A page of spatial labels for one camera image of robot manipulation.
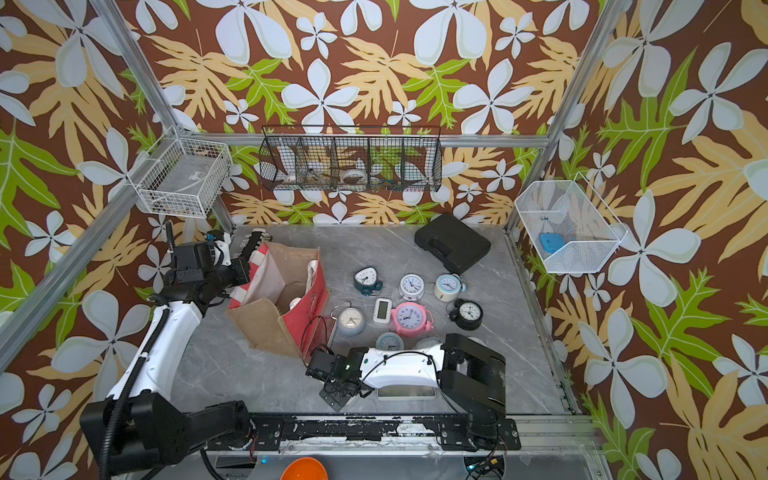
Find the grey round alarm clock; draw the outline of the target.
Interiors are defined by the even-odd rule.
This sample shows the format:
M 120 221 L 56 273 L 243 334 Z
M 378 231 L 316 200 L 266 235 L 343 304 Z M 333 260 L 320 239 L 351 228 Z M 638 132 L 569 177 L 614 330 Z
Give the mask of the grey round alarm clock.
M 336 305 L 331 311 L 331 318 L 335 321 L 336 333 L 341 336 L 357 336 L 365 328 L 362 311 L 349 300 Z

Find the light blue round alarm clock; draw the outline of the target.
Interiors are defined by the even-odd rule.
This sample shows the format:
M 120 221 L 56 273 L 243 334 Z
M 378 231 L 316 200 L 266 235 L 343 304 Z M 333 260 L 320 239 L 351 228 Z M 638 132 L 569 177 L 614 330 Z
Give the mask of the light blue round alarm clock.
M 404 340 L 394 332 L 382 333 L 376 340 L 376 348 L 378 350 L 401 351 L 404 347 Z

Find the red burlap canvas bag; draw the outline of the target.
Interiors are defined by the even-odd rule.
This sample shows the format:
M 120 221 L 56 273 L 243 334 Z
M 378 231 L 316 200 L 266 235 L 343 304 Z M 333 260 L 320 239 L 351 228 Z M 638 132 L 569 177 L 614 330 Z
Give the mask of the red burlap canvas bag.
M 320 250 L 267 242 L 251 254 L 246 284 L 233 290 L 229 319 L 251 348 L 307 362 L 328 345 L 335 321 Z

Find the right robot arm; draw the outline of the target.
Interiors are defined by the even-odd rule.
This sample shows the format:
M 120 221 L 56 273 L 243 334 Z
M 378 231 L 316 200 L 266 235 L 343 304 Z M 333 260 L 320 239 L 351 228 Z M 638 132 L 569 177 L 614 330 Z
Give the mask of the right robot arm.
M 461 334 L 424 349 L 357 347 L 340 355 L 318 347 L 306 375 L 323 383 L 320 396 L 336 412 L 353 398 L 406 386 L 437 390 L 467 420 L 472 439 L 495 443 L 506 417 L 505 357 Z

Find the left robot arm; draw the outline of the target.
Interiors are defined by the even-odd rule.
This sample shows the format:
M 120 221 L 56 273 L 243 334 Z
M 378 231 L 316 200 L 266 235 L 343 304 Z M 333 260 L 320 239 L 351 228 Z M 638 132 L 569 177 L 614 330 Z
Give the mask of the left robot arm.
M 269 238 L 254 230 L 231 248 L 227 234 L 213 231 L 201 242 L 169 245 L 171 267 L 162 290 L 150 297 L 155 310 L 147 334 L 107 397 L 89 404 L 80 419 L 100 478 L 159 472 L 216 439 L 247 440 L 252 422 L 243 402 L 184 413 L 170 393 L 204 314 L 249 281 L 250 258 Z

